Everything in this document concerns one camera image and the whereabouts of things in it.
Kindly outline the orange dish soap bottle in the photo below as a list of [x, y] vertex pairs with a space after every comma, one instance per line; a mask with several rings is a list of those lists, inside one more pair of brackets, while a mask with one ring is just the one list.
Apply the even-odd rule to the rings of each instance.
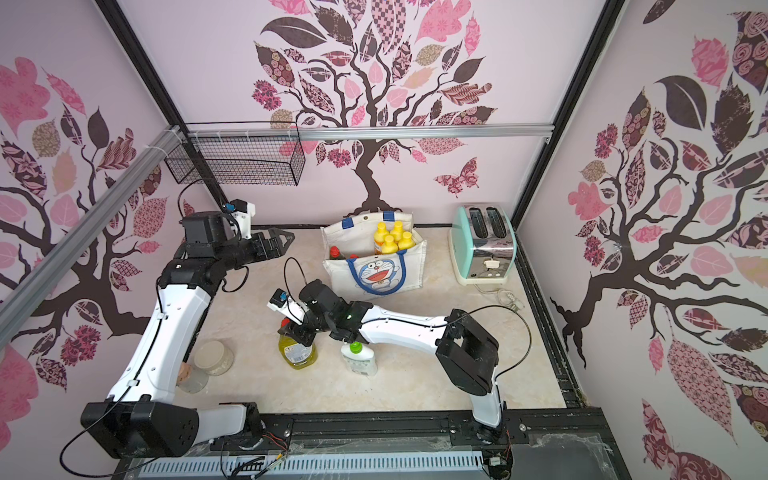
[[384, 222], [379, 222], [374, 233], [374, 242], [377, 249], [380, 249], [383, 246], [388, 235], [389, 230], [387, 229], [387, 225]]
[[384, 255], [388, 254], [394, 254], [399, 251], [399, 246], [397, 241], [392, 235], [387, 235], [384, 239], [384, 242], [381, 246], [381, 253]]
[[416, 242], [413, 239], [413, 234], [410, 231], [403, 232], [400, 240], [398, 241], [398, 249], [400, 251], [404, 251], [414, 247], [415, 245]]
[[399, 243], [403, 238], [404, 224], [402, 221], [395, 221], [389, 234], [394, 238], [396, 243]]

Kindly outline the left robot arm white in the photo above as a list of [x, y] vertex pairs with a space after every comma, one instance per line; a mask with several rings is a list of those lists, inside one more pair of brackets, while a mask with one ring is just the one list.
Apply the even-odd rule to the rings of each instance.
[[181, 457], [220, 437], [260, 439], [257, 406], [229, 403], [198, 410], [175, 404], [183, 362], [226, 275], [284, 256], [293, 233], [271, 228], [249, 239], [189, 233], [163, 269], [147, 328], [107, 398], [86, 405], [81, 425], [112, 458]]

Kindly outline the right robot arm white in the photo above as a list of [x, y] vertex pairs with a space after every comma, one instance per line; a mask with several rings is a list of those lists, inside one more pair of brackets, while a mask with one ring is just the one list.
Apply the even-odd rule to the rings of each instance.
[[448, 316], [419, 317], [388, 311], [365, 301], [311, 301], [305, 307], [277, 293], [268, 308], [291, 325], [281, 330], [309, 346], [318, 332], [339, 341], [391, 344], [434, 356], [452, 384], [469, 395], [476, 423], [498, 430], [502, 401], [494, 379], [499, 343], [471, 314], [454, 309]]

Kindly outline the yellow-green soap bottle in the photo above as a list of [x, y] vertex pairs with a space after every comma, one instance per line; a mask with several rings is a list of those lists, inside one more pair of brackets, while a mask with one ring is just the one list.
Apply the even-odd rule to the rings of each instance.
[[318, 357], [314, 345], [304, 346], [288, 336], [280, 336], [278, 350], [285, 362], [295, 370], [311, 366]]

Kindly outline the white canvas shopping bag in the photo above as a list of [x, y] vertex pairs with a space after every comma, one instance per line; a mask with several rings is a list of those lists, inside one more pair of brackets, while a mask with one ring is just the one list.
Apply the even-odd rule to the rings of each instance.
[[[384, 255], [381, 248], [375, 247], [374, 233], [379, 222], [384, 222], [390, 232], [395, 221], [403, 222], [404, 232], [413, 234], [416, 245]], [[352, 216], [323, 227], [321, 236], [327, 252], [336, 246], [344, 256], [334, 260], [327, 255], [323, 267], [331, 289], [347, 300], [372, 300], [423, 286], [427, 242], [414, 229], [410, 214], [384, 211]], [[350, 253], [360, 258], [348, 260]]]

